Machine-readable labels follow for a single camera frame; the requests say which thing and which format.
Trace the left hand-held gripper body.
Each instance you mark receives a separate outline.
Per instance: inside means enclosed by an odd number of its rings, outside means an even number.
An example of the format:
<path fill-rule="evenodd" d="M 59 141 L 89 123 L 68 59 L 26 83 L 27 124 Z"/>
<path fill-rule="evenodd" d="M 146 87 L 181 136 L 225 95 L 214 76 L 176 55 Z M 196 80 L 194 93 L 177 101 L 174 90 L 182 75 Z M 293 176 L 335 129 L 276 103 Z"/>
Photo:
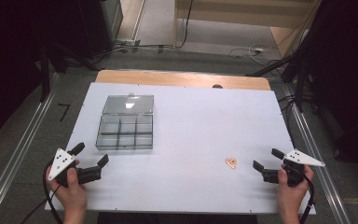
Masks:
<path fill-rule="evenodd" d="M 69 168 L 76 169 L 79 185 L 101 179 L 102 167 L 100 165 L 90 168 L 77 168 L 75 155 L 58 148 L 48 173 L 48 180 L 55 180 L 58 184 L 67 188 L 67 171 Z"/>

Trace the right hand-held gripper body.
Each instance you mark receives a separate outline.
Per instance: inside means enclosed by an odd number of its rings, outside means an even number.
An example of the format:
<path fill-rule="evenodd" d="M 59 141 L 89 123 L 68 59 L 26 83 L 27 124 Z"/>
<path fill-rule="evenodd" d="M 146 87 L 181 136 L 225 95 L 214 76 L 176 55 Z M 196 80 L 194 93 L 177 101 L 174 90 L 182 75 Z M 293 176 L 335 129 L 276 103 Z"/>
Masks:
<path fill-rule="evenodd" d="M 324 162 L 318 161 L 297 149 L 284 154 L 282 162 L 285 165 L 284 170 L 288 177 L 287 185 L 289 187 L 296 187 L 304 180 L 305 165 L 325 167 Z"/>

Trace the clear plastic compartment box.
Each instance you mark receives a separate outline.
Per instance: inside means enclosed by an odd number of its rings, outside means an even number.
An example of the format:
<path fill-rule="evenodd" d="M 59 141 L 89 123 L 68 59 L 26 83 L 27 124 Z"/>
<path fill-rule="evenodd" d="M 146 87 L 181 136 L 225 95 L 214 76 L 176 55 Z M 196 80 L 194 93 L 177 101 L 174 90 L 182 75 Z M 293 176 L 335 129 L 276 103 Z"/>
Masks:
<path fill-rule="evenodd" d="M 95 146 L 99 150 L 153 148 L 153 95 L 109 95 Z"/>

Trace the person's right hand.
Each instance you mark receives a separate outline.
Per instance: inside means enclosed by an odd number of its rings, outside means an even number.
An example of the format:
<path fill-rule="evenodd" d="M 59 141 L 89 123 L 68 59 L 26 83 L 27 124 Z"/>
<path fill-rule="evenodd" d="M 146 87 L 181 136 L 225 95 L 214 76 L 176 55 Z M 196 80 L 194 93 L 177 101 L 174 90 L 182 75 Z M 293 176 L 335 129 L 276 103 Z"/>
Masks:
<path fill-rule="evenodd" d="M 279 184 L 277 187 L 277 206 L 279 213 L 283 215 L 297 215 L 299 207 L 306 195 L 309 184 L 306 180 L 296 187 L 288 186 L 288 174 L 284 165 L 278 170 Z"/>

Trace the person's left hand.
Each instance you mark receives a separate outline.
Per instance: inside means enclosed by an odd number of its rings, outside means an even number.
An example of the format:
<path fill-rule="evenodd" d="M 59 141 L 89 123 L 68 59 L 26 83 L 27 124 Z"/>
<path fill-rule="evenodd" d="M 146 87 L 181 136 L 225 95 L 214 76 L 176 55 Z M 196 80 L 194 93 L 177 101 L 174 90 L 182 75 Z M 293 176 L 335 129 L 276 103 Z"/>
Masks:
<path fill-rule="evenodd" d="M 75 168 L 69 168 L 67 170 L 67 184 L 67 188 L 59 188 L 56 191 L 57 198 L 62 203 L 65 214 L 80 215 L 85 213 L 88 198 L 85 193 L 85 187 L 78 183 Z"/>

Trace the white table board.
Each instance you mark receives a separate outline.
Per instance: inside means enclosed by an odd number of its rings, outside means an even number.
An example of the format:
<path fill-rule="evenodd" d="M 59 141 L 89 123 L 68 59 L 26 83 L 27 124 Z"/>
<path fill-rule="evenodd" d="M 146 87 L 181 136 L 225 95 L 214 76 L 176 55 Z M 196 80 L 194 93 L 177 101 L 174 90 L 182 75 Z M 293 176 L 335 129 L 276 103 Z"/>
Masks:
<path fill-rule="evenodd" d="M 98 181 L 88 183 L 88 208 L 112 212 L 274 214 L 276 187 L 253 168 L 281 166 L 271 154 L 293 149 L 273 91 L 93 83 L 68 143 L 90 167 L 109 95 L 153 95 L 153 148 L 113 150 Z M 235 169 L 227 158 L 237 160 Z"/>

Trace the black metal stand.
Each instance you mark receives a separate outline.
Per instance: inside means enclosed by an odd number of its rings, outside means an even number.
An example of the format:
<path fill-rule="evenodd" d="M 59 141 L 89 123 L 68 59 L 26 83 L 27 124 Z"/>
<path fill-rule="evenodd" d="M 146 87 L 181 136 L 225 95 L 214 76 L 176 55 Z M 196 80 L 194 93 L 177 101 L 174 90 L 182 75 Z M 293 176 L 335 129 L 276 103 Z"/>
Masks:
<path fill-rule="evenodd" d="M 319 6 L 322 3 L 323 0 L 316 0 L 316 5 L 310 11 L 309 16 L 299 24 L 299 27 L 303 29 L 310 19 L 315 18 L 308 33 L 302 38 L 292 53 L 278 60 L 276 63 L 267 65 L 265 68 L 249 74 L 249 77 L 262 77 L 278 67 L 285 66 L 281 75 L 282 82 L 289 83 L 296 78 L 296 91 L 294 96 L 289 100 L 288 106 L 296 105 L 299 112 L 303 111 L 303 89 L 305 86 L 306 72 L 309 68 L 308 57 L 310 49 L 315 44 L 315 36 L 323 24 L 324 14 L 318 12 Z"/>
<path fill-rule="evenodd" d="M 41 62 L 41 102 L 50 93 L 48 66 L 65 73 L 69 56 L 93 71 L 90 63 L 98 53 L 112 48 L 108 31 L 107 0 L 40 0 L 40 22 L 37 25 Z"/>

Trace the wooden table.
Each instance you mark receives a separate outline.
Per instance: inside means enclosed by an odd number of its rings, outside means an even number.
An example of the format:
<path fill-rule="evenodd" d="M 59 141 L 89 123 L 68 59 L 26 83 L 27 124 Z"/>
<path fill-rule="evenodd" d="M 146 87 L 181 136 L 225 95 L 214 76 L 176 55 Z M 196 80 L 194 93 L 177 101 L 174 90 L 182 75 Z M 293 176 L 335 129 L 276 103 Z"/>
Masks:
<path fill-rule="evenodd" d="M 119 83 L 194 88 L 213 88 L 220 86 L 223 89 L 230 90 L 271 90 L 269 81 L 263 77 L 221 76 L 190 72 L 102 70 L 98 73 L 95 81 L 98 83 Z"/>

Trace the wooden shelf unit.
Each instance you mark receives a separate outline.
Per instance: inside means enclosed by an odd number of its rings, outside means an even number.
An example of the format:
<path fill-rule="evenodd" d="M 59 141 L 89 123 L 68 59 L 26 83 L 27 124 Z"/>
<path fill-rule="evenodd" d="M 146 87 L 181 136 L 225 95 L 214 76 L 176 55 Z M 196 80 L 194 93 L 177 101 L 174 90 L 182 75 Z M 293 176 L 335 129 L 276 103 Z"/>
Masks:
<path fill-rule="evenodd" d="M 173 45 L 179 19 L 261 25 L 270 28 L 280 54 L 295 49 L 310 28 L 322 0 L 173 0 Z"/>

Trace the aluminium floor rail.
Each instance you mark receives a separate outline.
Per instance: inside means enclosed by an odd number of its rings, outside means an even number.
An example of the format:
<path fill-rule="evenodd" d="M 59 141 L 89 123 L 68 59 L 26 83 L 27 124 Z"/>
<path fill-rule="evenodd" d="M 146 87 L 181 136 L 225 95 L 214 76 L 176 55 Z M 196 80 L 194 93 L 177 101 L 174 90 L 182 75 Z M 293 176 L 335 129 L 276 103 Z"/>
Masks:
<path fill-rule="evenodd" d="M 296 104 L 289 103 L 283 110 L 283 116 L 293 146 L 316 160 L 325 162 L 308 122 Z M 316 200 L 318 193 L 323 193 L 321 202 L 326 202 L 329 206 L 326 214 L 331 215 L 332 224 L 352 224 L 327 166 L 314 166 L 313 171 L 316 174 L 316 179 L 313 181 L 313 200 Z"/>
<path fill-rule="evenodd" d="M 7 195 L 7 191 L 10 185 L 20 169 L 23 159 L 25 158 L 34 136 L 39 129 L 39 126 L 48 112 L 52 99 L 56 93 L 56 86 L 60 82 L 61 77 L 58 73 L 54 73 L 49 82 L 50 93 L 44 102 L 39 103 L 24 134 L 21 136 L 20 142 L 16 145 L 16 148 L 7 162 L 3 173 L 0 175 L 0 205 Z"/>

